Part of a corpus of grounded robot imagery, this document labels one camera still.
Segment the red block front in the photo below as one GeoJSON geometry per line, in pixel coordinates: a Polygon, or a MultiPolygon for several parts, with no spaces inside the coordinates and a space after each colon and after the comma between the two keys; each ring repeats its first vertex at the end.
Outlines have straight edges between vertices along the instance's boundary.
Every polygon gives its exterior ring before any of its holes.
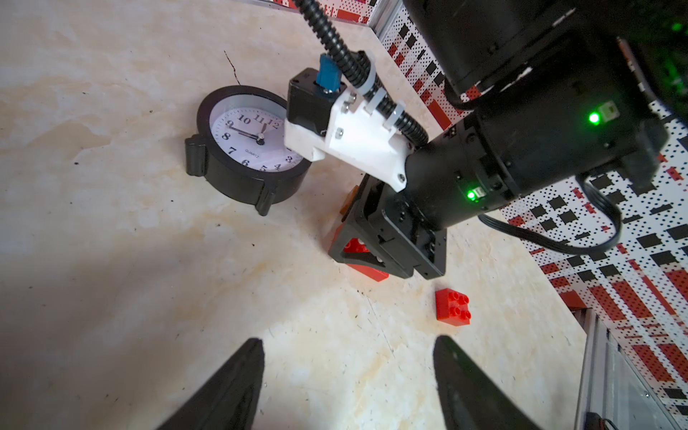
{"type": "Polygon", "coordinates": [[[373,254],[358,239],[351,238],[342,249],[343,255],[349,258],[347,266],[369,277],[373,281],[382,282],[390,277],[390,274],[382,271],[377,264],[372,265],[373,254]]]}

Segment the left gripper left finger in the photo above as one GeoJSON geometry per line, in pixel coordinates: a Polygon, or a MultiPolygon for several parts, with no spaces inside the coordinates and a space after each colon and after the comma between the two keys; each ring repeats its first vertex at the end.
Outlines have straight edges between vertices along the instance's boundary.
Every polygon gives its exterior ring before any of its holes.
{"type": "Polygon", "coordinates": [[[265,354],[263,341],[247,340],[161,429],[250,429],[256,415],[265,354]]]}

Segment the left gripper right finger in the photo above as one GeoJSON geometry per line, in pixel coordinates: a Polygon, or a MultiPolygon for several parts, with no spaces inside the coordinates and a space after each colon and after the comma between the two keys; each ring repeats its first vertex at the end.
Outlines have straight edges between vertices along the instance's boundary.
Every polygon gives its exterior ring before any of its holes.
{"type": "Polygon", "coordinates": [[[537,429],[449,336],[433,350],[438,397],[448,429],[537,429]]]}

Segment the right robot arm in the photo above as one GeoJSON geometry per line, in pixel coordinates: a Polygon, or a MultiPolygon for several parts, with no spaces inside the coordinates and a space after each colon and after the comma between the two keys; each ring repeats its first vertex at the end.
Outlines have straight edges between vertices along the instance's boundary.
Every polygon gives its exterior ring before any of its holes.
{"type": "Polygon", "coordinates": [[[399,278],[444,275],[447,230],[487,227],[561,254],[599,254],[622,233],[618,207],[591,177],[622,172],[650,184],[668,133],[661,100],[687,116],[684,1],[408,1],[444,73],[444,93],[466,112],[405,161],[395,192],[365,177],[336,230],[338,263],[399,278]],[[576,247],[493,219],[509,202],[574,177],[614,229],[576,247]]]}

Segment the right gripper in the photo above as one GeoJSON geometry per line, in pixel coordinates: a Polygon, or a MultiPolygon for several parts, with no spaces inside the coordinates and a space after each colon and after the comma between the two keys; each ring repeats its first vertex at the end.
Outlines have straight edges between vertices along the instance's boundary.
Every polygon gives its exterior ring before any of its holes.
{"type": "Polygon", "coordinates": [[[372,280],[431,280],[446,274],[446,241],[447,231],[429,227],[404,195],[365,175],[327,254],[372,280]]]}

